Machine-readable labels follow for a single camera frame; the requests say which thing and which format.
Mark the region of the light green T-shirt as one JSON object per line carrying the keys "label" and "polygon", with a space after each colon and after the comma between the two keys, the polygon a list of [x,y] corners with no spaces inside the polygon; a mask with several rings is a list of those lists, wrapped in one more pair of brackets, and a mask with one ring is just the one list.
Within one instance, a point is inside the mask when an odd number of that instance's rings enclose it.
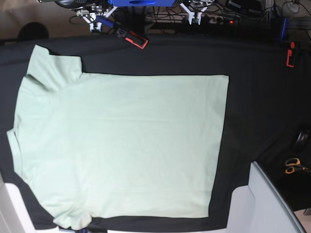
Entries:
{"label": "light green T-shirt", "polygon": [[63,228],[95,217],[205,218],[226,75],[84,73],[35,46],[7,137],[15,173]]}

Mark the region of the blue base box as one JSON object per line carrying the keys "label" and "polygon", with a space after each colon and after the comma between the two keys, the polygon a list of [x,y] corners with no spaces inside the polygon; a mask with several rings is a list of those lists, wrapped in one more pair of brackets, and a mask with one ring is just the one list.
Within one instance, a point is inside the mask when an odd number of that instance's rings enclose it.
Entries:
{"label": "blue base box", "polygon": [[174,5],[174,0],[109,0],[113,6],[129,7],[129,6],[160,6],[171,7]]}

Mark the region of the red black clamp tool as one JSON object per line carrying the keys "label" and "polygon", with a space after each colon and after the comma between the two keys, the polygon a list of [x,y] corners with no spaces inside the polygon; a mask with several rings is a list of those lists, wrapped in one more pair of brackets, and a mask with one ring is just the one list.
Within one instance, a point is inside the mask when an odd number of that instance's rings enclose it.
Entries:
{"label": "red black clamp tool", "polygon": [[117,36],[126,40],[127,42],[131,43],[134,46],[137,46],[140,49],[144,49],[148,44],[148,40],[144,37],[136,34],[133,31],[127,31],[123,28],[118,28]]}

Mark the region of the blue object right background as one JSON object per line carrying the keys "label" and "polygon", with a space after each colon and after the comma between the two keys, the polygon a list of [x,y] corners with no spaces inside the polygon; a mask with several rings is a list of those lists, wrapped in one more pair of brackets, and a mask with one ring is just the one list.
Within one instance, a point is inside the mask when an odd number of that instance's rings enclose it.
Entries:
{"label": "blue object right background", "polygon": [[283,40],[286,37],[288,22],[289,22],[288,18],[285,17],[282,19],[281,26],[280,26],[280,33],[279,33],[279,41],[280,42],[283,42]]}

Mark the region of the black table cloth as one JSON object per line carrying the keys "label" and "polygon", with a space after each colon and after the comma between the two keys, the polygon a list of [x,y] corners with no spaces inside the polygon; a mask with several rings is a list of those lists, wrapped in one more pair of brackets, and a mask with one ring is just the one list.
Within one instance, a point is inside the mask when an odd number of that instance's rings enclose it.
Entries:
{"label": "black table cloth", "polygon": [[224,134],[210,216],[198,220],[156,217],[95,219],[103,230],[182,232],[226,227],[233,190],[246,185],[250,164],[258,161],[274,182],[283,184],[294,210],[311,205],[309,176],[292,181],[283,165],[301,128],[311,126],[311,54],[300,50],[286,66],[287,47],[210,36],[152,36],[138,49],[111,35],[28,41],[0,48],[0,171],[15,184],[37,230],[52,229],[52,217],[13,171],[6,132],[13,126],[17,92],[35,45],[52,54],[79,56],[83,71],[119,75],[229,76]]}

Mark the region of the black round tape roll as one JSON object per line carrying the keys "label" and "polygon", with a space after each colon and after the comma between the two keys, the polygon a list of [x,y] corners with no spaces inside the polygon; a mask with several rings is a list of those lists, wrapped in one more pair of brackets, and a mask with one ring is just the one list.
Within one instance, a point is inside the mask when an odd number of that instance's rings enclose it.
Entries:
{"label": "black round tape roll", "polygon": [[300,130],[297,137],[294,139],[292,149],[293,151],[299,152],[302,151],[308,141],[311,138],[311,132],[309,130]]}

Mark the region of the grey white bin right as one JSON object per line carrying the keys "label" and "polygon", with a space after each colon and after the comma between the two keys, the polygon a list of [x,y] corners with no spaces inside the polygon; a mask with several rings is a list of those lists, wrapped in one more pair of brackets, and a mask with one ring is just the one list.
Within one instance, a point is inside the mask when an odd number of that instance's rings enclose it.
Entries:
{"label": "grey white bin right", "polygon": [[305,229],[257,162],[248,185],[232,193],[227,233],[304,233]]}

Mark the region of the white bin left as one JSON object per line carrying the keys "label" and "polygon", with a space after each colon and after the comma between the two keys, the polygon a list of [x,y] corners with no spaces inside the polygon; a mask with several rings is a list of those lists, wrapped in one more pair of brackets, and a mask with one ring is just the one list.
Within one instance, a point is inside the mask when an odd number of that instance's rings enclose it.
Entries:
{"label": "white bin left", "polygon": [[36,230],[16,185],[0,180],[0,231],[2,233],[58,233],[58,228]]}

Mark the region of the blue handled tool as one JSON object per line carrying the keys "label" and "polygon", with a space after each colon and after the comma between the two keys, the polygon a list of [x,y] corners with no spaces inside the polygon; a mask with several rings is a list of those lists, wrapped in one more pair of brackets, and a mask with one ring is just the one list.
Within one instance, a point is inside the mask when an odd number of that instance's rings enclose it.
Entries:
{"label": "blue handled tool", "polygon": [[113,28],[114,27],[114,22],[109,20],[108,18],[104,17],[104,16],[96,16],[96,20],[97,22],[106,25],[109,28]]}

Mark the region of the red black bracket right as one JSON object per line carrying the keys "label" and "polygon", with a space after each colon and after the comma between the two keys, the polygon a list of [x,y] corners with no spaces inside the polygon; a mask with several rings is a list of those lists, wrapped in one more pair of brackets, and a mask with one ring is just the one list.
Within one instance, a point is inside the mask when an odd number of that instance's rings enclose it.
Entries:
{"label": "red black bracket right", "polygon": [[296,43],[291,42],[290,47],[287,50],[287,59],[286,59],[286,66],[287,67],[294,67],[294,60],[295,60],[295,54],[296,54]]}

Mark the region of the orange handled scissors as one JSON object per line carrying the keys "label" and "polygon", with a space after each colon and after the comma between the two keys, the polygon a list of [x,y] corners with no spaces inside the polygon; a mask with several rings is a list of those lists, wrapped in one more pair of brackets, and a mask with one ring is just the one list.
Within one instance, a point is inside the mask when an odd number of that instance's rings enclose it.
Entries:
{"label": "orange handled scissors", "polygon": [[303,165],[298,158],[291,158],[285,161],[285,173],[293,174],[295,172],[310,173],[311,170]]}

